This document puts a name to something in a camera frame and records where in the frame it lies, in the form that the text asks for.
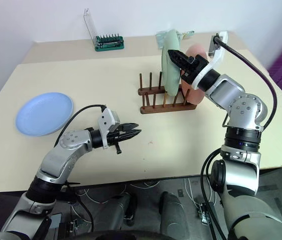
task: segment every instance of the table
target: table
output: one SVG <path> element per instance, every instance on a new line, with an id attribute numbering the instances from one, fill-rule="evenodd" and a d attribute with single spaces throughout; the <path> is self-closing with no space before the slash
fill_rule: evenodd
<path id="1" fill-rule="evenodd" d="M 268 75 L 248 50 L 239 52 Z M 70 182 L 98 185 L 198 175 L 209 153 L 224 143 L 226 129 L 222 122 L 226 113 L 204 99 L 191 111 L 141 114 L 139 73 L 143 74 L 145 87 L 148 73 L 152 72 L 155 85 L 160 68 L 159 55 L 53 59 L 18 65 L 0 92 L 0 192 L 28 189 L 42 159 L 53 147 L 59 131 L 28 137 L 19 133 L 14 124 L 26 101 L 47 92 L 70 96 L 74 111 L 90 104 L 107 104 L 117 111 L 122 123 L 138 123 L 142 129 L 138 136 L 120 144 L 122 154 L 117 155 L 115 147 L 110 147 L 94 149 L 83 156 L 76 163 Z M 230 53 L 226 53 L 217 71 L 231 76 L 272 109 L 272 96 L 265 83 Z M 272 124 L 262 135 L 262 169 L 282 167 L 282 91 L 274 86 L 279 104 Z M 161 101 L 163 97 L 157 96 L 156 103 Z M 97 128 L 99 115 L 99 109 L 82 112 L 68 130 Z"/>

